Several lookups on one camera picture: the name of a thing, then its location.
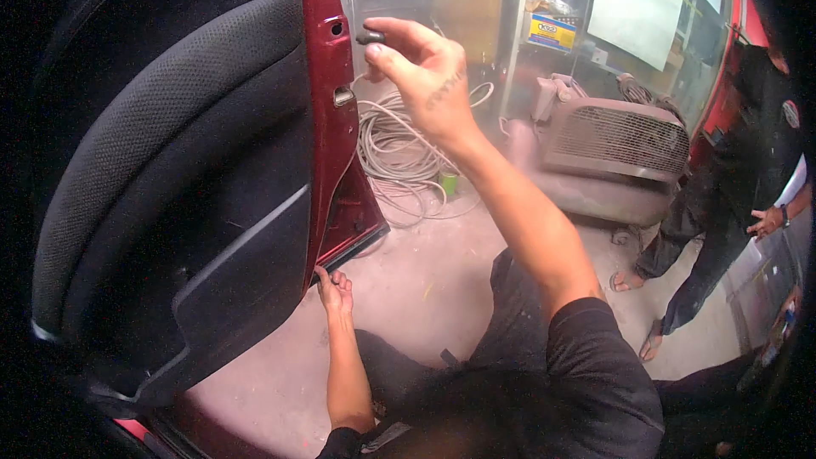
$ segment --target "door hinge hole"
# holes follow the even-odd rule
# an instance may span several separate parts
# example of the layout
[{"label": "door hinge hole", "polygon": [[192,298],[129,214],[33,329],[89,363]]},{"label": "door hinge hole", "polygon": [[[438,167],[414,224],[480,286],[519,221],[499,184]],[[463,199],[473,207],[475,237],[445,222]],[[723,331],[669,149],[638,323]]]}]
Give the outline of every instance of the door hinge hole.
[{"label": "door hinge hole", "polygon": [[334,106],[342,107],[354,99],[354,93],[348,87],[337,87],[334,90]]}]

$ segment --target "watch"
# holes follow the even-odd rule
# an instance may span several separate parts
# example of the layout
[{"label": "watch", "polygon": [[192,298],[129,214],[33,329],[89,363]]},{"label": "watch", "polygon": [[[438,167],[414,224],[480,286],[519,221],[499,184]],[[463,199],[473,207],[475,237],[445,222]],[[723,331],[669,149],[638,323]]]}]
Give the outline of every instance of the watch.
[{"label": "watch", "polygon": [[788,218],[788,205],[782,204],[779,208],[782,209],[782,229],[787,229],[791,225],[791,220]]}]

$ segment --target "coiled hose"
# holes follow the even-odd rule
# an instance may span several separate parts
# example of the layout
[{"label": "coiled hose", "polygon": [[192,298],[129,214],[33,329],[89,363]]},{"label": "coiled hose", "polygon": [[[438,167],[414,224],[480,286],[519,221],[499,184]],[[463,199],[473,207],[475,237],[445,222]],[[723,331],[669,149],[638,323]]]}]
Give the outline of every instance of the coiled hose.
[{"label": "coiled hose", "polygon": [[[482,105],[493,94],[493,84],[485,82],[476,86],[470,95],[473,96],[483,87],[488,88],[487,93],[473,103],[471,108]],[[413,227],[424,219],[461,217],[479,204],[480,199],[476,198],[473,205],[464,211],[442,215],[448,198],[445,189],[436,179],[442,172],[460,172],[453,162],[413,128],[411,116],[399,91],[388,93],[376,102],[359,100],[357,105],[361,107],[357,153],[371,181],[374,194],[395,209],[415,218],[407,223],[389,219],[394,227]],[[442,203],[436,209],[429,209],[421,192],[434,189],[439,190],[442,195]],[[419,212],[407,209],[395,201],[404,196],[413,196],[419,202]]]}]

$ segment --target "car door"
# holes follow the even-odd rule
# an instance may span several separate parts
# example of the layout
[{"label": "car door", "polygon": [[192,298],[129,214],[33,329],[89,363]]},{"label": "car door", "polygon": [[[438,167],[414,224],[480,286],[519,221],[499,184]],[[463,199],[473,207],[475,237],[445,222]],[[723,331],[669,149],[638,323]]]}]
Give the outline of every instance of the car door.
[{"label": "car door", "polygon": [[88,400],[170,403],[388,231],[351,61],[340,0],[70,0],[31,90],[32,328]]}]

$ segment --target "poster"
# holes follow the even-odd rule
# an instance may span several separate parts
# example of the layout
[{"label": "poster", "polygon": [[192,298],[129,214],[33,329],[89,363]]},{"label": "poster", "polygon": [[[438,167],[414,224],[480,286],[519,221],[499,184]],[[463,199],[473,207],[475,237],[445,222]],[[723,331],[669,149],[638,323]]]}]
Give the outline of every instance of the poster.
[{"label": "poster", "polygon": [[663,71],[683,0],[594,0],[586,32]]},{"label": "poster", "polygon": [[533,13],[527,42],[555,48],[568,54],[575,42],[575,26]]}]

